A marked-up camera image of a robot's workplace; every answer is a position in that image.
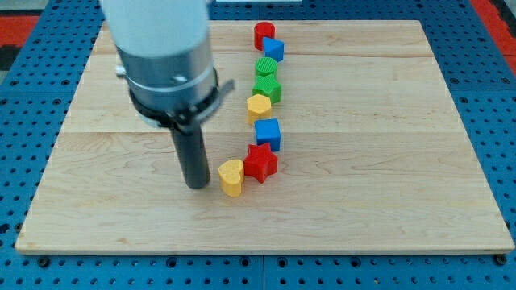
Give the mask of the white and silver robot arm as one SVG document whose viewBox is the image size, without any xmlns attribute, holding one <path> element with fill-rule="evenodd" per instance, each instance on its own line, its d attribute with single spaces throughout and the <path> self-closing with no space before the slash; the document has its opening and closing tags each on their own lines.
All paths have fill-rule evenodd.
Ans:
<svg viewBox="0 0 516 290">
<path fill-rule="evenodd" d="M 116 73 L 137 110 L 161 126 L 192 131 L 235 87 L 220 85 L 206 0 L 101 0 L 118 50 Z"/>
</svg>

